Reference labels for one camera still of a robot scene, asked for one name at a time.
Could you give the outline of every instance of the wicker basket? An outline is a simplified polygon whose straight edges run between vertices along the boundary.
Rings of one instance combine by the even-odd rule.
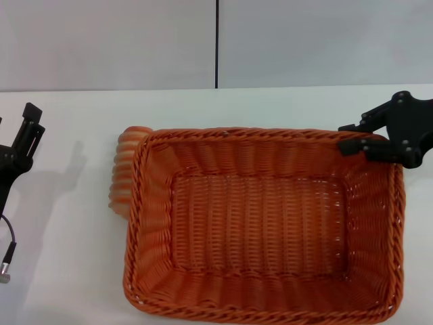
[[[403,172],[343,157],[336,143],[356,137],[366,135],[125,131],[111,199],[129,214],[127,299],[222,323],[388,319],[403,296]]]

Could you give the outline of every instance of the black cable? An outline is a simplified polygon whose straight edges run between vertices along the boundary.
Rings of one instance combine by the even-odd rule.
[[[12,228],[11,223],[9,222],[9,220],[7,219],[7,217],[5,217],[4,215],[1,215],[1,218],[3,218],[6,221],[7,226],[9,227],[9,230],[10,230],[11,235],[12,235],[12,242],[16,242],[15,241],[15,232],[14,232],[14,229]]]
[[[215,1],[215,89],[218,89],[219,0]]]

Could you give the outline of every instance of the white wall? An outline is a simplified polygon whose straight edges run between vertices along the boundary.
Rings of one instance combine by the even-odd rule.
[[[0,0],[0,91],[214,87],[216,0]],[[432,0],[220,0],[220,87],[433,83]]]
[[[0,0],[0,91],[214,85],[214,0]]]
[[[220,86],[433,83],[431,0],[221,0]]]

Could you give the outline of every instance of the cable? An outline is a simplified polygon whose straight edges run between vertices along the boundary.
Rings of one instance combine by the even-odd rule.
[[[12,241],[9,244],[9,247],[7,248],[7,252],[3,258],[3,262],[0,265],[0,283],[9,283],[9,281],[11,280],[11,276],[8,274],[7,271],[12,262],[12,257],[14,255],[15,248],[16,248],[15,232],[7,217],[1,215],[1,218],[3,218],[6,221],[7,226],[9,227],[12,236]]]
[[[16,242],[15,241],[15,232],[14,232],[14,229],[12,228],[11,223],[9,222],[9,220],[7,219],[7,217],[5,217],[4,215],[1,215],[1,218],[3,218],[6,221],[7,226],[9,227],[9,230],[10,230],[11,235],[12,235],[12,242]]]
[[[219,0],[215,1],[215,89],[218,89]]]

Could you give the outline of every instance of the coiled orange object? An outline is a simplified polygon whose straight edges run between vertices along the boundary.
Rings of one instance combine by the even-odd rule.
[[[402,167],[343,157],[336,145],[380,136],[142,131],[127,150],[128,173],[117,165],[112,187],[114,210],[130,206],[123,284],[135,307],[298,325],[375,324],[398,309]]]

